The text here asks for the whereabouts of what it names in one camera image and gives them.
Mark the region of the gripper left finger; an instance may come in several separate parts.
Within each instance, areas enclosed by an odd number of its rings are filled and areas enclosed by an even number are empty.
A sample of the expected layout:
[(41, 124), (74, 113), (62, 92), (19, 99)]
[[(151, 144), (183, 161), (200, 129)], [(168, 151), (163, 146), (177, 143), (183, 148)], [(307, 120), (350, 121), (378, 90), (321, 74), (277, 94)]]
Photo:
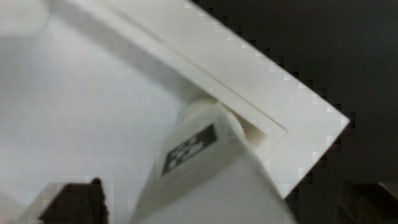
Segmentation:
[(23, 224), (108, 224), (101, 179), (53, 183), (44, 187), (23, 214)]

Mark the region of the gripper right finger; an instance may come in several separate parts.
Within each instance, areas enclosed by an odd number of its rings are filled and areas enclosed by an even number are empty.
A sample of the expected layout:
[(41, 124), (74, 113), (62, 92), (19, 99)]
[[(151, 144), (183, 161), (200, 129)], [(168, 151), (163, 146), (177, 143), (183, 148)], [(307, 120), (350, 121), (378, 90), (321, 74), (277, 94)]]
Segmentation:
[(398, 224), (398, 183), (343, 182), (336, 224)]

